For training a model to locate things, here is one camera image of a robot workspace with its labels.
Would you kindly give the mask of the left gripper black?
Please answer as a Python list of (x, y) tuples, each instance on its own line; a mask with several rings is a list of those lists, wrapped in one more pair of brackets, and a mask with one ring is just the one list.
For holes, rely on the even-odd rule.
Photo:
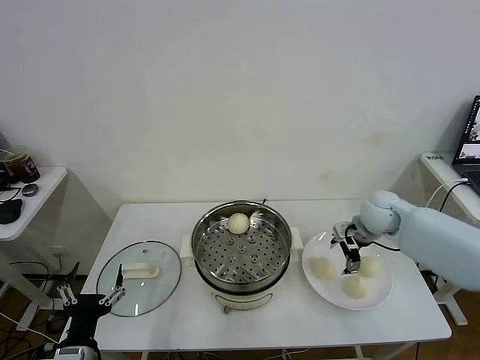
[(70, 318), (67, 338), (76, 340), (91, 339), (95, 336), (98, 320), (109, 313), (109, 307), (115, 306), (125, 295), (122, 264), (118, 267), (115, 286), (109, 295), (74, 295), (71, 284), (74, 282), (80, 263), (77, 262), (57, 286), (58, 294), (65, 307), (65, 315)]

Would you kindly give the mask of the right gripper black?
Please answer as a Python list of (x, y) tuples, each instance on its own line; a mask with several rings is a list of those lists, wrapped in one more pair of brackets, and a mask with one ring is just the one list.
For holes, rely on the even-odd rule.
[(347, 261), (342, 275), (357, 273), (361, 266), (361, 255), (358, 243), (353, 236), (348, 235), (339, 241), (339, 245)]

